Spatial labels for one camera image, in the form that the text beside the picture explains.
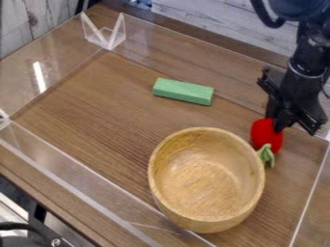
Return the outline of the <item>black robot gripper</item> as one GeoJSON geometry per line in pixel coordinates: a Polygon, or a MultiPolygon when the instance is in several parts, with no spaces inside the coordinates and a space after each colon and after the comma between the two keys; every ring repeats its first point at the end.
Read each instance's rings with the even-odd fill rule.
{"type": "Polygon", "coordinates": [[[302,74],[293,67],[286,71],[263,67],[257,84],[269,95],[266,117],[274,120],[274,130],[298,124],[313,136],[329,118],[319,102],[327,69],[319,74],[302,74]]]}

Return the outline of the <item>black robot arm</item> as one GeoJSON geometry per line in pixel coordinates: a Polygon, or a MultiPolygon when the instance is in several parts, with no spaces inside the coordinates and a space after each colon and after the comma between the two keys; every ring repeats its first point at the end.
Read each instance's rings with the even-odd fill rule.
{"type": "Polygon", "coordinates": [[[269,0],[273,19],[263,0],[250,0],[254,11],[270,28],[287,21],[298,23],[297,48],[285,72],[263,68],[258,85],[269,94],[266,117],[274,132],[299,124],[314,135],[327,123],[319,93],[330,79],[330,0],[269,0]]]}

